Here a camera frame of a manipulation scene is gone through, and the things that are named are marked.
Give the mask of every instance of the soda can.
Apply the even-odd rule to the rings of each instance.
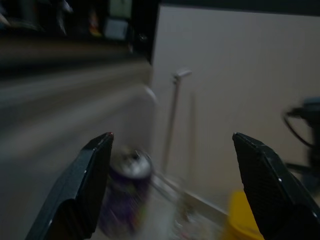
[[[99,227],[108,237],[130,236],[140,228],[152,173],[151,159],[142,151],[126,150],[113,156],[99,217]]]

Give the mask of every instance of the yellow object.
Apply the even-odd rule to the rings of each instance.
[[[232,195],[222,240],[264,240],[243,191]]]

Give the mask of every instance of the black cable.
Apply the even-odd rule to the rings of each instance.
[[[284,115],[283,115],[283,121],[285,123],[285,125],[288,127],[288,129],[291,131],[291,133],[297,138],[300,140],[300,142],[302,142],[304,145],[308,146],[309,148],[313,148],[314,145],[312,145],[311,143],[307,142],[306,140],[304,140],[294,129],[293,127],[291,126],[291,124],[289,123],[289,120],[288,120],[288,112],[286,112]]]

